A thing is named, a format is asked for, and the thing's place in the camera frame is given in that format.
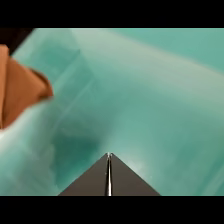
orange cloth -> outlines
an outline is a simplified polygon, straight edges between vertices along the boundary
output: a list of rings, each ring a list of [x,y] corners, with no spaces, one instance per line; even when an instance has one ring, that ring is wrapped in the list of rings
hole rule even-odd
[[[10,58],[0,45],[0,129],[8,127],[29,106],[53,96],[49,81],[40,73]]]

crumpled cloth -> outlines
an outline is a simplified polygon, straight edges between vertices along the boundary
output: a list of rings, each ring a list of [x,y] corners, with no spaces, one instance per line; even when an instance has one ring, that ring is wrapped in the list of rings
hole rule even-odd
[[[0,45],[0,129],[7,128],[29,106],[53,96],[50,82],[20,65]]]

brown cloth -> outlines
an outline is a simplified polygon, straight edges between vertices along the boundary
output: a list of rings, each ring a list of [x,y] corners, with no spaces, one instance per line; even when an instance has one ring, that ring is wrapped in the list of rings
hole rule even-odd
[[[0,45],[0,129],[8,127],[27,107],[51,96],[49,81],[10,58],[8,47]]]

turquoise table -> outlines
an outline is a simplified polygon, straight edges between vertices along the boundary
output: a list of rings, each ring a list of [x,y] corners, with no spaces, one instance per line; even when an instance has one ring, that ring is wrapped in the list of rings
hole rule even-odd
[[[54,100],[0,133],[0,195],[57,195],[115,153],[161,195],[224,195],[224,29],[36,29],[13,55]]]

green tabletop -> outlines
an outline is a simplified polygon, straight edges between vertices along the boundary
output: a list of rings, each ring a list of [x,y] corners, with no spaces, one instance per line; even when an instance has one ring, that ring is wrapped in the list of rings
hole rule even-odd
[[[161,195],[224,195],[224,29],[36,29],[13,55],[52,101],[0,133],[0,195],[57,195],[115,153]]]

